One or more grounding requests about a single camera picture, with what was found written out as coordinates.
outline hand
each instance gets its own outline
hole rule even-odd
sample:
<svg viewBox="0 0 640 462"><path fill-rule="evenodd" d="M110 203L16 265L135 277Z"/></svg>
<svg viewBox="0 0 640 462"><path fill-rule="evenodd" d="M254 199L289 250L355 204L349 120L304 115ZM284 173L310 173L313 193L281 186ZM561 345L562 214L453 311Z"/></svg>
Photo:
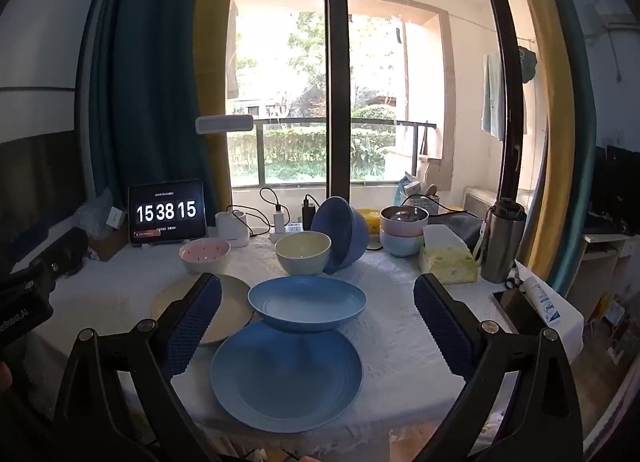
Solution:
<svg viewBox="0 0 640 462"><path fill-rule="evenodd" d="M9 367L0 361L0 392L4 392L9 389L13 379Z"/></svg>

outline thermos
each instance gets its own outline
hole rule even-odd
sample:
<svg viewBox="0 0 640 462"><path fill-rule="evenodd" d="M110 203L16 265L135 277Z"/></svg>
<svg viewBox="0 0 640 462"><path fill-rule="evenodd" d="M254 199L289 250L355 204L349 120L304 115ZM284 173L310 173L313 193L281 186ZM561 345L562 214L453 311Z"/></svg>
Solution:
<svg viewBox="0 0 640 462"><path fill-rule="evenodd" d="M501 198L487 216L480 275L492 283L504 283L516 258L527 214L508 198Z"/></svg>

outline smartphone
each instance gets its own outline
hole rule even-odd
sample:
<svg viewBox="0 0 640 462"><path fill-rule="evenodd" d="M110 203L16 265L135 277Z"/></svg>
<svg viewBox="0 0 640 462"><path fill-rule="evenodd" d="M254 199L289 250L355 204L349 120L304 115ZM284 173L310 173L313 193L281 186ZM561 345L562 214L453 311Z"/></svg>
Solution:
<svg viewBox="0 0 640 462"><path fill-rule="evenodd" d="M514 332L537 336L546 328L545 322L519 289L493 293L491 299Z"/></svg>

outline yellow curtain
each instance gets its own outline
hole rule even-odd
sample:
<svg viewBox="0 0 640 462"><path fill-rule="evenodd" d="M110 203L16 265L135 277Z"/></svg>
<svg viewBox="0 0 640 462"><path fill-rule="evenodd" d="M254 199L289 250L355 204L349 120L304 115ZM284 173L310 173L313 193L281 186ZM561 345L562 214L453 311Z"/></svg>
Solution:
<svg viewBox="0 0 640 462"><path fill-rule="evenodd" d="M195 0L193 63L200 114L221 115L226 102L226 28L230 0ZM231 175L226 134L205 135L207 155L220 211L231 204Z"/></svg>
<svg viewBox="0 0 640 462"><path fill-rule="evenodd" d="M574 171L575 109L569 57L554 0L528 0L548 101L548 152L540 218L527 266L543 279L558 252Z"/></svg>

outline blue oval plate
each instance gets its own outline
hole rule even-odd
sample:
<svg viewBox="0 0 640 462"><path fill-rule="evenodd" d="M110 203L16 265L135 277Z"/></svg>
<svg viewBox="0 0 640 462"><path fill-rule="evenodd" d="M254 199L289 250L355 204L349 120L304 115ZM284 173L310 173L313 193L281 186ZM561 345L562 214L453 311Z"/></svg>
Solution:
<svg viewBox="0 0 640 462"><path fill-rule="evenodd" d="M338 331L288 334L254 323L213 356L220 405L252 428L297 433L338 417L358 395L362 362Z"/></svg>
<svg viewBox="0 0 640 462"><path fill-rule="evenodd" d="M355 285L326 277L282 277L249 291L249 304L271 327L319 332L357 317L367 296Z"/></svg>

